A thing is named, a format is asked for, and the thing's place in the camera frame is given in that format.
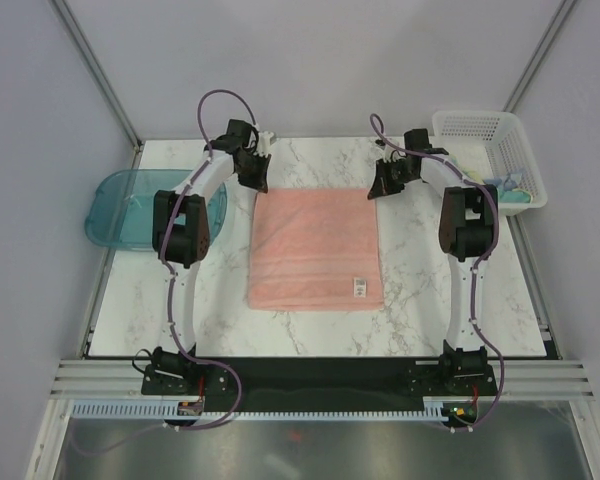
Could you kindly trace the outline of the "pink towel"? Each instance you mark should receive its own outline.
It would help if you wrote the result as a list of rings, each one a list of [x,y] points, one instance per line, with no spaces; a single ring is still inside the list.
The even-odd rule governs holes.
[[[254,310],[371,311],[384,305],[375,204],[361,188],[257,194],[247,300]]]

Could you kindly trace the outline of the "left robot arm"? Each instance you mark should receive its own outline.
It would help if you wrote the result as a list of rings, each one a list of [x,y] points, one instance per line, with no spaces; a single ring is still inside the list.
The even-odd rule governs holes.
[[[269,190],[267,172],[276,136],[231,119],[224,134],[203,150],[201,164],[175,188],[154,195],[152,245],[168,270],[167,326],[179,356],[194,360],[195,286],[212,244],[208,203],[231,177],[248,189]]]

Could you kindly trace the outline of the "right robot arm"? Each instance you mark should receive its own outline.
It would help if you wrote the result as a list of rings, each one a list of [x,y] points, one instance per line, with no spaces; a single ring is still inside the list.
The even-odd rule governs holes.
[[[465,174],[443,148],[431,145],[425,129],[404,134],[399,146],[382,134],[370,200],[396,195],[410,182],[428,184],[442,199],[438,239],[451,274],[450,322],[437,370],[438,385],[460,394],[474,377],[488,375],[490,346],[479,323],[487,260],[499,240],[498,193]]]

